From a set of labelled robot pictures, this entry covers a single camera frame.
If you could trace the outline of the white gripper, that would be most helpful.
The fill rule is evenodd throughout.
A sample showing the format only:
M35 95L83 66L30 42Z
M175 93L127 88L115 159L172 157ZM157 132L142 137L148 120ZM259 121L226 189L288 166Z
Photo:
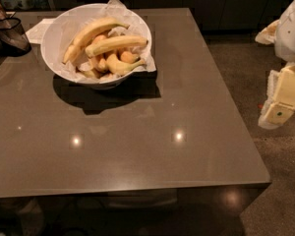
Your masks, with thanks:
M273 44L275 55L295 62L295 0L276 20L255 37L260 44ZM261 110L259 126L276 129L295 113L295 63L287 63L279 72L271 70L267 79L267 100Z

